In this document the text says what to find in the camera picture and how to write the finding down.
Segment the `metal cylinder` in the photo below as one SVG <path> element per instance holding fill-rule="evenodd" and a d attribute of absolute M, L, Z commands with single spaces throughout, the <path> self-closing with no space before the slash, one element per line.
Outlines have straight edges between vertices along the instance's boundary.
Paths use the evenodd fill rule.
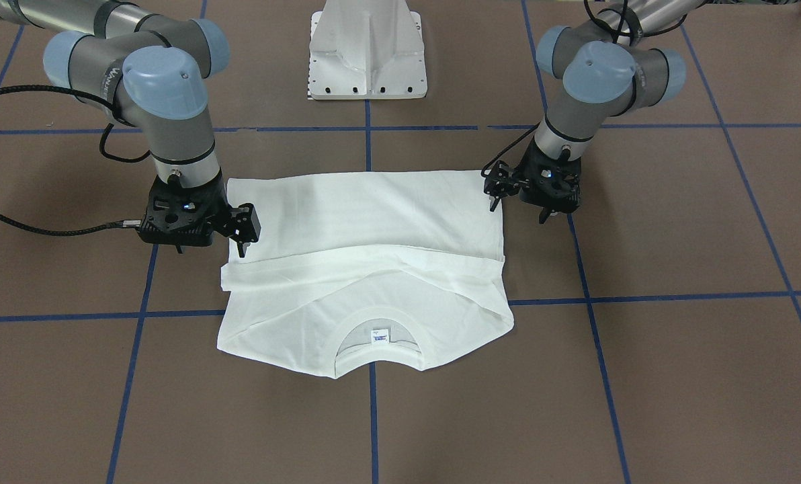
<path fill-rule="evenodd" d="M 698 9 L 705 0 L 629 0 L 628 9 L 634 10 L 640 19 L 640 25 L 649 34 L 674 24 L 679 18 L 693 9 Z M 613 30 L 622 24 L 622 33 L 629 32 L 628 22 L 622 22 L 621 7 L 613 6 L 598 13 L 597 18 L 607 22 Z M 621 37 L 619 43 L 628 43 L 627 37 Z"/>
<path fill-rule="evenodd" d="M 108 0 L 0 0 L 0 16 L 14 24 L 93 33 L 96 12 Z"/>

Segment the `folded shirt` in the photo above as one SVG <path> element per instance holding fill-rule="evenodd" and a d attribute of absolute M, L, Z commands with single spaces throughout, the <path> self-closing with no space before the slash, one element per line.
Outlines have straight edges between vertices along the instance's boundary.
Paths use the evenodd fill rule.
<path fill-rule="evenodd" d="M 262 230 L 222 267 L 218 348 L 337 378 L 377 360 L 426 370 L 507 333 L 502 214 L 481 187 L 477 171 L 231 179 Z"/>

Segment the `white cloth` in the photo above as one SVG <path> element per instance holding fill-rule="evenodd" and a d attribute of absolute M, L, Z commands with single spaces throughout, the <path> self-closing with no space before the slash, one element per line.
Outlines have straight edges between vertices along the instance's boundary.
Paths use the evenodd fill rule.
<path fill-rule="evenodd" d="M 447 364 L 513 327 L 502 212 L 477 171 L 231 179 L 260 240 L 222 267 L 218 348 L 338 378 L 377 360 Z"/>

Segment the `black cable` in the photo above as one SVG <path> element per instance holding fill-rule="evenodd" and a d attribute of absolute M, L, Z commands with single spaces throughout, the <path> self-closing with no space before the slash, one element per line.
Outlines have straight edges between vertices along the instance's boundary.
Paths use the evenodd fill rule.
<path fill-rule="evenodd" d="M 20 223 L 19 221 L 13 220 L 5 216 L 4 214 L 0 214 L 0 221 L 5 224 L 10 224 L 17 229 L 25 230 L 31 233 L 38 233 L 40 235 L 50 235 L 53 237 L 74 237 L 75 235 L 85 235 L 88 233 L 99 232 L 102 230 L 108 229 L 131 229 L 131 227 L 125 227 L 125 220 L 119 220 L 115 223 L 106 223 L 102 225 L 97 225 L 96 227 L 90 227 L 90 229 L 80 229 L 80 230 L 46 230 L 46 229 L 39 229 L 38 227 L 29 226 L 27 224 Z"/>
<path fill-rule="evenodd" d="M 619 32 L 622 31 L 622 27 L 624 27 L 624 18 L 627 14 L 628 14 L 628 0 L 624 0 L 624 3 L 622 3 L 622 13 L 620 15 L 621 18 L 618 20 L 618 28 L 616 28 L 617 31 Z"/>
<path fill-rule="evenodd" d="M 481 169 L 481 177 L 487 177 L 487 174 L 485 173 L 487 171 L 487 169 L 489 169 L 491 166 L 495 165 L 495 163 L 499 161 L 499 159 L 500 159 L 500 157 L 502 157 L 502 155 L 504 155 L 505 153 L 508 153 L 508 150 L 511 150 L 511 148 L 516 147 L 517 143 L 519 143 L 520 141 L 523 141 L 523 139 L 526 136 L 529 136 L 530 134 L 535 132 L 535 129 L 538 129 L 538 125 L 540 125 L 540 124 L 541 124 L 541 122 L 536 123 L 535 126 L 532 126 L 532 128 L 529 128 L 528 131 L 526 131 L 523 134 L 521 134 L 520 137 L 517 138 L 517 140 L 511 141 L 510 145 L 508 145 L 507 147 L 503 148 L 502 151 L 499 151 L 499 154 L 496 155 L 495 157 L 493 157 L 493 159 L 490 160 L 490 162 L 487 163 L 486 165 L 484 165 L 484 168 Z"/>
<path fill-rule="evenodd" d="M 99 102 L 99 104 L 105 106 L 109 110 L 114 110 L 115 108 L 114 105 L 111 104 L 111 102 L 108 102 L 97 95 L 93 95 L 84 91 L 76 91 L 76 89 L 62 88 L 57 86 L 47 86 L 47 85 L 7 86 L 0 88 L 0 95 L 11 94 L 15 92 L 27 92 L 27 91 L 57 92 L 60 94 L 74 95 L 75 97 L 80 97 L 90 101 Z M 27 224 L 20 223 L 17 220 L 13 220 L 12 218 L 5 216 L 4 214 L 0 214 L 0 221 L 2 223 L 16 227 L 17 229 L 21 229 L 30 233 L 38 233 L 40 235 L 50 235 L 53 237 L 74 237 L 76 235 L 85 235 L 88 233 L 95 233 L 108 229 L 135 229 L 138 220 L 130 220 L 128 222 L 127 220 L 119 220 L 116 221 L 115 223 L 105 223 L 102 225 L 97 225 L 96 227 L 90 227 L 89 229 L 64 230 L 64 231 L 39 229 L 38 227 L 33 227 Z"/>
<path fill-rule="evenodd" d="M 75 97 L 80 97 L 82 99 L 87 99 L 89 101 L 99 102 L 99 104 L 105 106 L 111 111 L 116 109 L 114 105 L 111 104 L 111 102 L 108 102 L 108 100 L 102 99 L 97 95 L 90 94 L 89 92 L 77 91 L 77 89 L 69 89 L 65 87 L 47 86 L 47 85 L 17 85 L 17 86 L 0 87 L 0 95 L 11 94 L 14 92 L 29 92 L 29 91 L 57 92 L 59 94 L 74 95 Z"/>
<path fill-rule="evenodd" d="M 111 134 L 111 129 L 114 128 L 112 123 L 108 123 L 108 126 L 105 126 L 105 131 L 102 132 L 102 137 L 99 138 L 99 153 L 102 153 L 102 156 L 106 157 L 106 159 L 112 159 L 114 161 L 118 161 L 121 163 L 138 163 L 139 161 L 143 161 L 151 155 L 149 151 L 143 153 L 139 157 L 119 157 L 117 155 L 112 155 L 105 150 L 105 144 L 108 142 L 108 135 Z"/>

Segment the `light blue joint cap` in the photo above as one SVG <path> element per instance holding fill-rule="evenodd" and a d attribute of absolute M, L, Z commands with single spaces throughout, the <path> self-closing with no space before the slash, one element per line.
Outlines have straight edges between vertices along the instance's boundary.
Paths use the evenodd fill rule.
<path fill-rule="evenodd" d="M 192 119 L 208 100 L 197 62 L 176 47 L 131 52 L 123 61 L 123 85 L 140 108 L 168 120 Z"/>
<path fill-rule="evenodd" d="M 42 55 L 42 65 L 48 80 L 57 87 L 71 88 L 69 82 L 69 59 L 72 57 L 72 49 L 78 40 L 87 37 L 83 32 L 69 30 L 60 32 L 53 39 L 48 41 L 45 46 L 45 53 Z"/>
<path fill-rule="evenodd" d="M 541 41 L 538 42 L 538 47 L 535 49 L 535 62 L 538 64 L 538 68 L 553 77 L 555 77 L 553 73 L 553 53 L 556 52 L 556 43 L 559 41 L 559 36 L 566 28 L 567 25 L 559 25 L 548 30 L 541 37 Z"/>
<path fill-rule="evenodd" d="M 204 31 L 206 43 L 210 47 L 210 74 L 207 77 L 224 71 L 230 64 L 228 38 L 224 36 L 224 33 L 215 22 L 210 21 L 210 19 L 194 18 L 192 22 L 195 22 Z"/>
<path fill-rule="evenodd" d="M 667 58 L 670 77 L 667 83 L 667 90 L 658 102 L 669 101 L 678 95 L 681 92 L 681 88 L 684 87 L 684 81 L 687 80 L 687 65 L 684 64 L 684 58 L 681 57 L 680 53 L 672 49 L 661 49 L 661 52 Z"/>
<path fill-rule="evenodd" d="M 577 101 L 602 104 L 624 94 L 635 71 L 636 61 L 628 51 L 595 40 L 582 46 L 564 69 L 564 90 Z"/>

